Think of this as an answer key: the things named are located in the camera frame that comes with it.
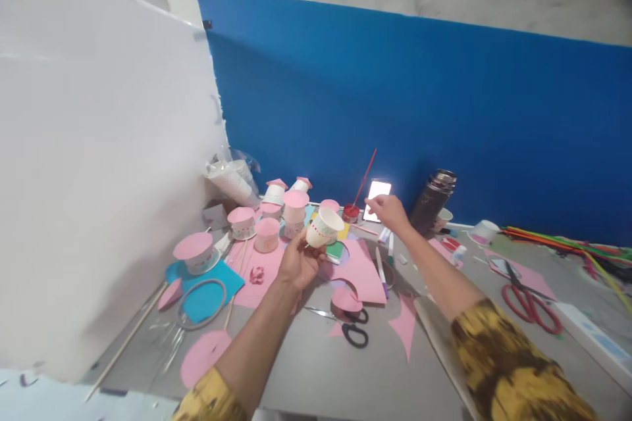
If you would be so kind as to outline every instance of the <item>green paper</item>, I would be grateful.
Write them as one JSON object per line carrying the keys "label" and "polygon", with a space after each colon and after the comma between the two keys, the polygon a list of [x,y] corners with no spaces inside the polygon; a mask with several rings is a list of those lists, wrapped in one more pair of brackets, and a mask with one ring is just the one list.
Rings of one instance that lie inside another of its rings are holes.
{"label": "green paper", "polygon": [[327,255],[329,255],[330,257],[334,257],[337,260],[340,260],[340,258],[342,257],[343,250],[344,245],[341,241],[337,241],[336,243],[327,245]]}

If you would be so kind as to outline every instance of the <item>red straw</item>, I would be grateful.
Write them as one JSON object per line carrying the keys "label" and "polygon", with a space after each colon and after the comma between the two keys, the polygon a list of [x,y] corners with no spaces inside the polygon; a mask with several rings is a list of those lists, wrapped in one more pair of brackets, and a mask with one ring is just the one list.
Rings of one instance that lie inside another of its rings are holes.
{"label": "red straw", "polygon": [[377,148],[373,150],[373,156],[371,157],[371,162],[369,163],[369,167],[367,168],[366,173],[364,173],[364,179],[362,179],[362,184],[360,184],[360,189],[357,191],[356,199],[354,201],[354,207],[356,206],[357,198],[360,197],[360,193],[362,192],[362,187],[367,180],[367,176],[369,175],[369,170],[371,169],[371,165],[373,164],[373,158],[375,158],[375,153],[377,152]]}

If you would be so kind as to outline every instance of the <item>white board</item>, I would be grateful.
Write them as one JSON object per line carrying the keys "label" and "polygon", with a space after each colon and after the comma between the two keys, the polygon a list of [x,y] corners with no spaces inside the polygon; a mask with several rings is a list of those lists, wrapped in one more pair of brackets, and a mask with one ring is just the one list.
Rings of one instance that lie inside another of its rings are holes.
{"label": "white board", "polygon": [[227,146],[204,31],[139,0],[0,0],[0,365],[76,381],[201,228]]}

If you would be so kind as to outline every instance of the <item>red scissors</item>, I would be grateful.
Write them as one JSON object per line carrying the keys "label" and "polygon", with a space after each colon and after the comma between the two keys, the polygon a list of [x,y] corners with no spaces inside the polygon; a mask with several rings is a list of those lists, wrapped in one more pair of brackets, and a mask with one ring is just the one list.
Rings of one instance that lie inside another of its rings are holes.
{"label": "red scissors", "polygon": [[[514,270],[512,269],[509,262],[505,262],[507,267],[507,274],[509,275],[509,279],[511,284],[505,285],[502,287],[502,298],[507,303],[507,306],[514,311],[518,317],[524,319],[527,322],[533,323],[536,322],[538,326],[547,331],[550,334],[558,335],[561,334],[564,330],[564,326],[558,319],[558,317],[551,311],[546,304],[542,302],[540,298],[531,294],[532,289],[524,286],[520,280],[516,277]],[[522,306],[524,312],[519,311],[514,304],[509,299],[509,290],[513,291],[513,294],[518,298],[518,302]],[[542,319],[540,319],[540,315],[538,314],[537,307],[541,307],[544,312],[551,318],[553,321],[553,327],[548,327],[544,325]]]}

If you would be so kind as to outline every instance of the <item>hand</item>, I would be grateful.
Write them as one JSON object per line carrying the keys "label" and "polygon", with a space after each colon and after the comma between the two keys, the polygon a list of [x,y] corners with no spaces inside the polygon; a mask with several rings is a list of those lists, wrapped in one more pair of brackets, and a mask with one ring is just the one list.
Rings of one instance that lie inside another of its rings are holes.
{"label": "hand", "polygon": [[395,195],[380,194],[373,199],[365,199],[364,203],[371,207],[369,214],[376,214],[382,223],[398,234],[410,227],[402,202]]}
{"label": "hand", "polygon": [[291,283],[298,291],[303,291],[314,279],[321,263],[325,261],[325,247],[315,249],[307,246],[304,228],[285,248],[276,278]]}

